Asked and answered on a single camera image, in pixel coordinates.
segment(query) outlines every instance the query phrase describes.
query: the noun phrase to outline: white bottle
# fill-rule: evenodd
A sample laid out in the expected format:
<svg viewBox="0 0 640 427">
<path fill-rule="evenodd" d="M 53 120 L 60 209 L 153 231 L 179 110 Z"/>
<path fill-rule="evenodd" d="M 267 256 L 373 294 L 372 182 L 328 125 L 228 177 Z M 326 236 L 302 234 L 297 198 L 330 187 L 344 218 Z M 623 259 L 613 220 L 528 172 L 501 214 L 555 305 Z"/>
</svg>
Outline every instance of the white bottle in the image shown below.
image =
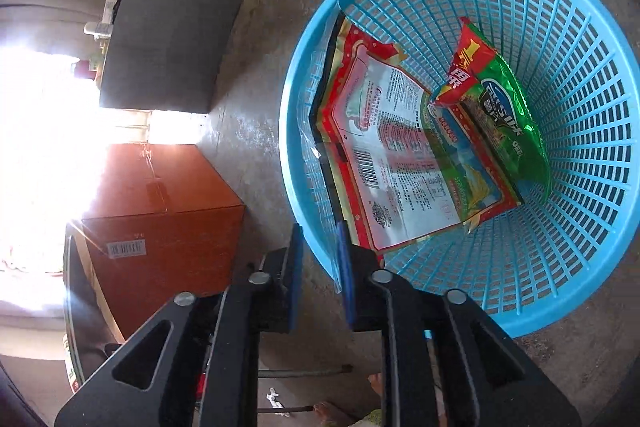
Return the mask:
<svg viewBox="0 0 640 427">
<path fill-rule="evenodd" d="M 84 25 L 84 32 L 87 35 L 93 35 L 97 39 L 109 39 L 113 32 L 113 24 L 104 22 L 88 22 Z"/>
<path fill-rule="evenodd" d="M 113 8 L 118 0 L 106 0 L 104 2 L 104 10 L 102 11 L 102 22 L 111 24 L 113 22 Z"/>
</svg>

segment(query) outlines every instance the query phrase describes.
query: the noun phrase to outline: concrete floor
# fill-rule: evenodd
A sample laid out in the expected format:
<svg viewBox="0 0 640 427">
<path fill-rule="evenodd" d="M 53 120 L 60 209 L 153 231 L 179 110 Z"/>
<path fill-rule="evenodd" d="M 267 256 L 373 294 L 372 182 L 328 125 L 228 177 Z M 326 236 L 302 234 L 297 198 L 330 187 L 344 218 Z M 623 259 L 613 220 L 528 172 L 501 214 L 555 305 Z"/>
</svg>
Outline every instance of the concrete floor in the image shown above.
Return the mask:
<svg viewBox="0 0 640 427">
<path fill-rule="evenodd" d="M 210 128 L 200 147 L 247 205 L 239 264 L 285 245 L 289 236 L 292 214 L 278 156 L 280 95 L 292 51 L 321 1 L 247 0 L 216 81 Z M 640 0 L 602 1 L 638 55 Z M 639 255 L 640 243 L 634 241 L 591 299 L 562 321 L 519 340 L 575 404 L 585 425 L 616 391 L 640 349 Z M 365 376 L 380 367 L 380 339 L 346 330 L 332 282 L 310 253 L 300 311 L 292 335 L 264 336 L 264 364 L 316 369 L 352 363 L 356 369 L 349 376 L 270 383 L 281 401 L 295 406 L 330 399 L 357 416 L 377 407 Z M 264 396 L 260 406 L 268 407 Z M 312 413 L 294 419 L 262 415 L 260 423 L 316 425 Z"/>
</svg>

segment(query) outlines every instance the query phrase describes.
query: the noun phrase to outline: brown cardboard box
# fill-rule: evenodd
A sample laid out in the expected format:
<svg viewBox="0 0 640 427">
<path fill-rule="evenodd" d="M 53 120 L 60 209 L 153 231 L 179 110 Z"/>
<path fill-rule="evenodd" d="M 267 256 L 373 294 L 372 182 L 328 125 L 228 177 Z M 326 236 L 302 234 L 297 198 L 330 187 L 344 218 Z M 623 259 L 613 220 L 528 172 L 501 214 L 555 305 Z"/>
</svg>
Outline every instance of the brown cardboard box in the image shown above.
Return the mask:
<svg viewBox="0 0 640 427">
<path fill-rule="evenodd" d="M 226 288 L 243 213 L 196 146 L 111 146 L 79 250 L 125 339 L 173 295 Z"/>
</svg>

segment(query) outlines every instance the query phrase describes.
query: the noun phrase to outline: blue plastic basket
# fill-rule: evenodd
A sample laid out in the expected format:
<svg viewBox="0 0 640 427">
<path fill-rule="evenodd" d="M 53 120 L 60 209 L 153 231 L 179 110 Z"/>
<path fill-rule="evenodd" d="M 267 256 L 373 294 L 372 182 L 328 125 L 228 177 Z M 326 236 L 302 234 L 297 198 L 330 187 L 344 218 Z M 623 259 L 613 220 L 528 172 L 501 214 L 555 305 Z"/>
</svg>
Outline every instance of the blue plastic basket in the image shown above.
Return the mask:
<svg viewBox="0 0 640 427">
<path fill-rule="evenodd" d="M 377 39 L 399 42 L 403 66 L 444 82 L 468 16 L 522 82 L 546 140 L 554 190 L 525 187 L 526 204 L 386 258 L 415 287 L 468 292 L 516 337 L 560 319 L 609 276 L 639 222 L 638 62 L 598 0 L 325 0 L 294 52 L 280 109 L 280 157 L 294 215 L 334 279 L 335 223 L 308 112 L 336 3 Z"/>
</svg>

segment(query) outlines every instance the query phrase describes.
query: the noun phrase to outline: snack bag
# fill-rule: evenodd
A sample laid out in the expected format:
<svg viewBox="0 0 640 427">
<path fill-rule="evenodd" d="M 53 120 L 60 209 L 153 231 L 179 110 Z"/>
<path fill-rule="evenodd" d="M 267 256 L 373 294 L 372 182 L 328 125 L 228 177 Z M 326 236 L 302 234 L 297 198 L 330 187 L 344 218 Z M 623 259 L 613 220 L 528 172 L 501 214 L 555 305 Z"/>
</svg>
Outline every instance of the snack bag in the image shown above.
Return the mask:
<svg viewBox="0 0 640 427">
<path fill-rule="evenodd" d="M 546 149 L 538 126 L 511 68 L 467 18 L 436 105 L 462 103 L 493 147 L 514 183 L 526 180 L 543 186 L 544 200 L 552 189 Z"/>
<path fill-rule="evenodd" d="M 518 204 L 466 112 L 430 103 L 404 58 L 340 14 L 309 115 L 334 216 L 380 257 Z"/>
</svg>

